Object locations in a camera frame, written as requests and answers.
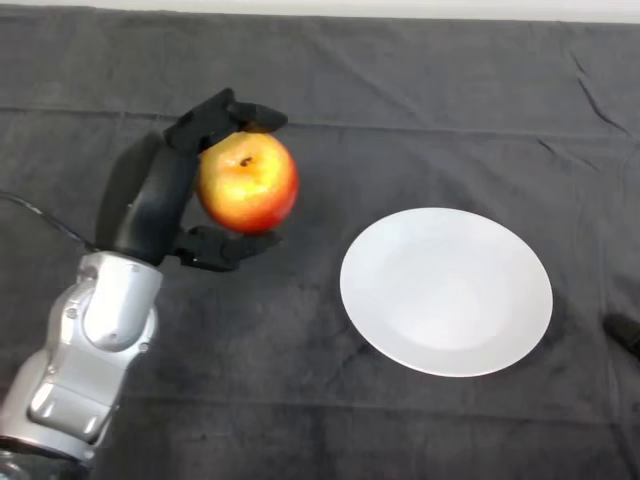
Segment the white plate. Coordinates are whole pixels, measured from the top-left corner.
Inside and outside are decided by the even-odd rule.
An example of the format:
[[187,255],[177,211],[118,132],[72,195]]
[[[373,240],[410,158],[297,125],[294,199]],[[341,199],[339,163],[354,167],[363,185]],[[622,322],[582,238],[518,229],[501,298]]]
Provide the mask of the white plate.
[[460,210],[390,215],[356,238],[340,273],[362,336],[407,367],[448,377],[508,367],[551,319],[549,277],[513,232]]

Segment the black cable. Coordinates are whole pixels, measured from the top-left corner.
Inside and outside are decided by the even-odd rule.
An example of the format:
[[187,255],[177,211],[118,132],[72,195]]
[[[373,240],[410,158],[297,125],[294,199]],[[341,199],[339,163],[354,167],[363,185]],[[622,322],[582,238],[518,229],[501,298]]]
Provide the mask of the black cable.
[[10,202],[15,203],[16,205],[20,205],[21,207],[28,208],[29,210],[31,210],[33,213],[38,215],[41,219],[43,219],[45,222],[47,222],[49,225],[51,225],[53,228],[55,228],[59,232],[64,233],[65,235],[70,237],[72,240],[75,240],[76,242],[82,243],[84,248],[86,248],[88,251],[95,252],[98,250],[96,246],[93,243],[91,243],[89,240],[83,238],[80,234],[74,232],[72,229],[67,227],[64,223],[62,223],[56,217],[54,217],[50,213],[43,212],[41,209],[36,207],[33,203],[29,202],[28,200],[25,200],[21,196],[16,195],[14,193],[4,192],[0,190],[0,200],[9,200]]

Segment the robotic arm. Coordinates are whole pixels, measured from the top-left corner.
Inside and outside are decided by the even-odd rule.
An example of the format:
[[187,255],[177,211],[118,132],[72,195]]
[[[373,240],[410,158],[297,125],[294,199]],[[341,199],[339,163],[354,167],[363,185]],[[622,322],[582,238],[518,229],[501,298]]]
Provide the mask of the robotic arm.
[[183,231],[200,153],[237,131],[272,132],[287,117],[226,89],[118,159],[97,219],[96,251],[54,303],[45,346],[20,369],[0,411],[0,480],[77,479],[118,408],[127,370],[157,326],[156,269],[167,255],[224,272],[277,244],[274,233]]

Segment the apple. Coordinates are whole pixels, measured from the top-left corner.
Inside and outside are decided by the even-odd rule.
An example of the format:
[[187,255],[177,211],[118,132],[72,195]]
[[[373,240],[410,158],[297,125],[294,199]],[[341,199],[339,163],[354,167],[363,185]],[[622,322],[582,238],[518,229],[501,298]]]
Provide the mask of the apple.
[[200,154],[198,197],[236,232],[258,234],[282,222],[296,201],[298,172],[289,151],[264,133],[234,133]]

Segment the gray cloth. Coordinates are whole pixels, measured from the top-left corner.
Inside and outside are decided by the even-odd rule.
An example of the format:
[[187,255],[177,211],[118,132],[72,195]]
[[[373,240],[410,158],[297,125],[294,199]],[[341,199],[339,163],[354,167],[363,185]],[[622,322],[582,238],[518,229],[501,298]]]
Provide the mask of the gray cloth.
[[[118,152],[219,89],[290,115],[286,242],[235,273],[162,266],[160,331],[97,479],[638,479],[640,28],[0,9],[0,188],[87,235]],[[338,274],[399,210],[494,219],[540,256],[541,344],[474,379],[359,336]],[[186,225],[207,222],[194,201]],[[0,385],[80,248],[0,206]]]

